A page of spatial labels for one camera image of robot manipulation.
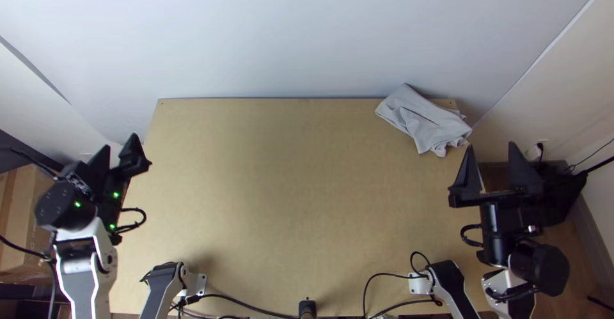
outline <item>cable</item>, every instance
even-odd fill
[[[402,278],[402,279],[423,278],[423,276],[418,276],[418,277],[401,276],[401,275],[389,274],[387,272],[380,272],[378,274],[374,274],[373,276],[369,277],[369,280],[365,284],[365,290],[363,290],[363,318],[364,319],[366,319],[366,304],[365,304],[366,303],[366,289],[369,287],[369,283],[371,283],[371,280],[377,276],[392,276],[392,277],[397,277],[397,278]]]
[[[224,299],[224,300],[227,300],[227,301],[230,301],[230,302],[234,302],[234,303],[236,303],[236,304],[238,304],[240,306],[243,306],[245,308],[251,309],[252,311],[256,311],[256,312],[259,312],[259,313],[262,313],[262,314],[265,314],[265,315],[269,315],[269,316],[277,316],[278,318],[283,318],[283,319],[297,319],[297,317],[295,317],[295,316],[284,315],[284,314],[281,314],[281,313],[276,313],[276,312],[268,311],[266,309],[258,308],[258,307],[252,306],[250,304],[246,304],[243,301],[239,301],[237,299],[234,299],[234,298],[232,298],[230,296],[221,295],[221,294],[204,294],[204,295],[193,295],[193,296],[190,296],[190,297],[186,298],[185,300],[179,301],[178,304],[175,304],[173,307],[171,307],[171,309],[169,309],[169,312],[172,311],[173,309],[183,308],[186,305],[198,302],[201,299],[204,299],[205,297],[217,297],[217,298],[220,298],[220,299]]]
[[[411,253],[411,255],[410,255],[410,257],[409,257],[409,264],[411,265],[411,268],[412,268],[412,270],[414,270],[414,272],[415,272],[415,273],[417,273],[417,274],[419,274],[419,275],[422,275],[422,277],[424,277],[424,278],[428,278],[428,277],[429,277],[429,275],[425,275],[425,274],[421,274],[421,273],[419,273],[419,272],[416,270],[416,267],[414,267],[414,257],[415,257],[417,254],[418,254],[418,255],[420,255],[422,258],[424,258],[424,260],[427,262],[427,264],[426,264],[425,268],[426,268],[426,267],[428,267],[428,266],[430,265],[430,261],[429,261],[429,259],[427,258],[427,256],[425,256],[424,254],[422,254],[421,252],[418,252],[418,251],[413,251],[413,252]],[[433,296],[433,294],[432,294],[432,293],[433,293],[433,288],[434,288],[434,287],[435,287],[435,285],[437,284],[437,280],[435,279],[435,275],[433,274],[433,271],[431,271],[431,269],[427,268],[426,270],[429,272],[429,274],[430,274],[430,278],[433,280],[433,283],[430,285],[430,290],[429,290],[429,292],[431,293],[430,299],[431,299],[433,302],[435,302],[435,304],[436,304],[437,306],[443,306],[443,303],[442,303],[441,301],[439,301],[439,300],[435,299],[435,296]]]
[[[38,252],[34,252],[30,249],[26,249],[20,246],[15,245],[14,243],[10,242],[9,240],[7,240],[4,236],[0,235],[0,241],[2,241],[5,245],[7,245],[8,247],[11,247],[13,249],[16,249],[20,252],[26,253],[26,254],[30,254],[36,257],[39,257],[42,261],[46,262],[46,264],[49,265],[49,267],[51,268],[51,298],[49,299],[49,312],[47,313],[47,319],[52,319],[53,317],[53,307],[55,305],[56,302],[56,287],[57,287],[57,280],[56,280],[56,268],[54,266],[55,264],[55,259],[51,258],[51,249],[53,248],[53,243],[55,243],[56,241],[56,235],[57,232],[53,232],[51,233],[51,238],[49,239],[49,245],[47,246],[46,250],[45,250],[45,254],[43,253],[38,253]]]
[[[190,312],[188,312],[188,311],[186,311],[184,309],[181,309],[181,310],[179,310],[178,308],[175,308],[175,309],[178,312],[181,312],[181,314],[183,314],[183,315],[187,315],[187,316],[190,316],[190,317],[196,318],[196,319],[214,319],[214,318],[217,318],[217,319],[242,319],[241,317],[234,316],[234,315],[223,315],[223,316],[219,316],[219,317],[209,317],[208,318],[206,316],[201,316],[201,315],[196,315],[194,313],[190,313]]]
[[[57,280],[56,280],[56,268],[54,267],[53,263],[48,261],[47,265],[49,265],[49,267],[51,268],[51,278],[52,278],[52,282],[51,282],[51,286],[53,288],[51,288],[51,298],[49,299],[49,311],[47,312],[47,319],[52,319],[53,317],[53,307],[56,304],[56,287],[58,286],[57,284]]]
[[[142,226],[143,223],[145,223],[145,221],[147,221],[147,214],[145,213],[145,211],[143,209],[140,209],[140,208],[123,208],[122,209],[122,212],[128,212],[128,211],[135,211],[135,212],[140,213],[143,216],[143,219],[141,219],[141,222],[134,221],[134,224],[128,224],[128,225],[125,225],[125,226],[117,227],[117,229],[115,229],[115,233],[117,233],[117,234],[127,233],[130,230],[134,230],[134,229]]]
[[[608,145],[609,145],[610,143],[612,143],[613,141],[614,141],[614,137],[613,137],[612,139],[610,139],[610,141],[609,141],[609,142],[607,142],[607,143],[603,144],[603,145],[602,145],[602,146],[601,146],[599,149],[597,149],[595,152],[591,153],[589,156],[587,156],[586,158],[584,158],[584,159],[583,159],[583,160],[581,160],[580,162],[575,163],[575,164],[572,164],[572,165],[570,165],[569,167],[565,168],[565,170],[564,170],[564,171],[565,171],[566,173],[571,173],[571,172],[573,172],[574,170],[576,170],[576,166],[578,166],[578,165],[579,165],[579,164],[581,164],[582,162],[584,162],[584,161],[588,160],[589,158],[593,157],[593,156],[594,156],[596,153],[600,152],[600,151],[601,151],[601,149],[605,148],[606,146],[608,146]]]
[[[511,301],[511,300],[517,300],[520,298],[523,298],[527,295],[533,295],[534,293],[538,293],[540,290],[537,287],[533,287],[533,288],[529,288],[527,290],[523,290],[521,292],[518,293],[511,293],[511,294],[506,294],[506,295],[498,295],[495,294],[494,290],[490,289],[490,288],[486,288],[486,290],[484,291],[486,293],[486,295],[492,297],[493,299],[497,300],[497,302],[503,302],[503,301]]]
[[[30,250],[30,249],[26,249],[26,248],[17,246],[14,243],[12,243],[9,240],[7,240],[2,235],[0,235],[0,241],[2,241],[5,245],[7,245],[8,247],[11,247],[12,249],[16,249],[16,250],[18,250],[20,252],[27,253],[27,254],[39,257],[40,259],[42,259],[44,261],[48,261],[49,260],[49,257],[47,257],[46,255],[44,255],[42,253],[34,252],[34,251]]]
[[[53,249],[53,245],[56,243],[56,237],[58,236],[58,232],[54,231],[53,233],[51,233],[51,238],[49,239],[49,245],[47,246],[47,249],[45,250],[45,254],[44,256],[49,260],[47,262],[47,265],[49,265],[49,267],[51,268],[51,286],[53,288],[51,288],[51,298],[49,299],[49,311],[47,312],[47,319],[52,319],[52,315],[53,315],[53,307],[56,303],[56,288],[58,286],[58,280],[57,275],[56,275],[56,267],[55,267],[55,259],[51,259],[51,250]]]
[[[540,150],[538,164],[542,164],[542,159],[544,158],[544,143],[537,143],[537,148]]]
[[[610,311],[614,312],[614,307],[608,305],[607,303],[605,303],[605,302],[603,302],[603,301],[601,301],[601,300],[599,300],[599,299],[597,299],[595,297],[588,296],[588,297],[586,297],[586,299],[589,300],[590,302],[593,302],[594,304],[598,304],[601,307],[603,307],[605,309],[609,309]]]
[[[402,278],[402,279],[429,278],[428,274],[422,274],[422,273],[418,272],[418,270],[416,270],[416,267],[414,266],[414,257],[416,255],[420,255],[422,258],[424,258],[424,260],[427,262],[427,267],[430,265],[430,261],[421,252],[413,251],[411,253],[411,255],[409,257],[409,264],[411,265],[412,270],[414,270],[414,273],[418,274],[418,276],[401,276],[401,275],[396,275],[396,274],[389,274],[387,272],[380,272],[378,274],[374,274],[373,276],[369,277],[369,280],[365,284],[365,289],[363,290],[363,319],[367,319],[367,316],[366,316],[366,305],[365,305],[365,303],[366,303],[366,290],[369,287],[369,283],[371,283],[371,280],[373,278],[375,278],[377,276],[392,276],[392,277],[397,277],[397,278]],[[409,302],[402,302],[400,304],[396,304],[396,305],[394,305],[392,307],[386,308],[383,311],[380,311],[376,315],[371,316],[371,318],[374,318],[376,316],[380,316],[380,315],[382,315],[385,312],[391,311],[392,309],[395,309],[395,308],[400,307],[400,306],[405,306],[405,305],[408,305],[408,304],[422,303],[422,302],[433,302],[437,306],[443,306],[443,303],[441,301],[435,299],[435,296],[433,296],[433,294],[432,294],[433,287],[435,287],[435,283],[436,283],[435,275],[433,274],[431,269],[427,269],[427,271],[430,274],[430,278],[433,280],[433,282],[432,282],[432,284],[430,286],[430,293],[431,293],[431,295],[430,295],[430,299],[429,300],[415,300],[415,301],[409,301]]]
[[[468,238],[465,233],[467,232],[467,230],[472,230],[472,229],[480,229],[482,227],[481,224],[467,224],[466,226],[462,227],[460,230],[460,238],[462,239],[462,241],[467,244],[470,245],[472,247],[484,247],[483,243],[481,242],[477,242],[475,240],[471,240],[470,238]]]
[[[43,172],[47,173],[47,175],[49,175],[52,179],[57,178],[57,175],[55,174],[55,172],[51,168],[49,168],[46,165],[42,164],[41,162],[33,159],[32,156],[26,154],[25,152],[23,152],[21,150],[13,149],[10,146],[0,147],[0,150],[8,150],[8,151],[10,151],[12,153],[16,153],[17,155],[20,155],[21,157],[25,158],[26,160],[36,164]]]
[[[424,302],[433,302],[433,300],[414,300],[414,301],[401,302],[399,304],[395,304],[394,306],[390,306],[390,307],[388,307],[386,309],[383,309],[383,310],[377,312],[376,315],[370,316],[369,319],[377,318],[378,316],[384,315],[387,312],[392,311],[395,308],[399,308],[399,307],[410,305],[410,304],[421,304],[421,303],[424,303]]]

